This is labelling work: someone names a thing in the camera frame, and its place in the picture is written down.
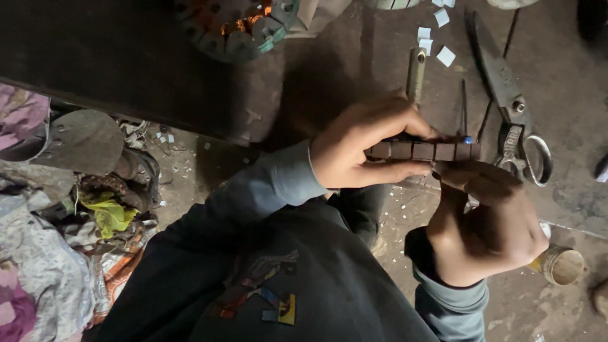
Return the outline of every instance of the person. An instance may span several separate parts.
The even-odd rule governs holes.
[[[507,171],[446,168],[437,211],[406,238],[412,308],[369,250],[386,184],[432,170],[366,161],[402,131],[444,138],[395,91],[233,176],[150,240],[97,341],[483,341],[485,278],[528,264],[547,238]],[[468,195],[480,206],[464,213]]]

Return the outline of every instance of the dirty floor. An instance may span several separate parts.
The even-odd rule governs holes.
[[[148,132],[155,134],[157,127]],[[187,212],[193,203],[203,203],[222,181],[257,158],[248,148],[175,129],[172,133],[175,149],[183,147],[183,151],[148,143],[162,168],[161,182],[167,183],[160,190],[167,206],[156,209],[161,229]],[[395,187],[392,194],[385,204],[381,232],[372,251],[413,303],[417,282],[412,277],[411,261],[401,254],[403,239],[408,231],[429,221],[439,198],[400,187]],[[583,254],[587,264],[583,276],[569,286],[550,284],[528,268],[491,277],[490,301],[485,311],[488,342],[606,340],[608,324],[595,314],[589,293],[608,277],[608,241],[565,228],[555,228],[551,241]]]

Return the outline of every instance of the white paper piece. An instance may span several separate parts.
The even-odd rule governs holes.
[[[418,47],[423,47],[426,49],[426,55],[430,56],[430,46],[433,44],[432,39],[420,39],[420,43],[418,43]]]
[[[430,29],[427,27],[419,27],[418,28],[418,42],[420,43],[421,39],[430,39]]]
[[[441,49],[441,52],[437,55],[437,58],[439,58],[439,60],[447,67],[449,67],[456,58],[456,55],[450,51],[450,49],[444,46],[443,49]]]
[[[446,9],[440,9],[439,11],[434,13],[435,19],[437,19],[437,24],[439,27],[450,22],[450,17],[447,16]]]

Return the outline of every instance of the dark rectangular magnet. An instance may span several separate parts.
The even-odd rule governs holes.
[[[414,144],[412,159],[431,161],[433,157],[435,157],[435,145],[425,142]]]
[[[381,141],[371,147],[371,156],[375,158],[390,157],[390,142]]]
[[[471,145],[469,144],[457,144],[456,145],[456,156],[454,160],[469,160],[471,158]]]
[[[456,151],[456,145],[454,145],[454,144],[437,144],[437,151],[435,152],[435,160],[453,161],[455,151]]]
[[[471,159],[480,160],[482,158],[482,146],[481,144],[471,145]]]
[[[394,141],[390,146],[392,158],[412,159],[412,143],[405,141]]]

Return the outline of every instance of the scissors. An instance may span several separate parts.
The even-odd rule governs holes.
[[[493,164],[513,171],[520,179],[526,176],[532,183],[545,186],[553,171],[551,151],[547,143],[532,132],[532,115],[514,82],[513,73],[479,14],[467,10],[465,24],[477,66],[485,76],[486,87],[503,118],[499,152]],[[541,172],[537,173],[530,164],[529,146],[540,156]]]

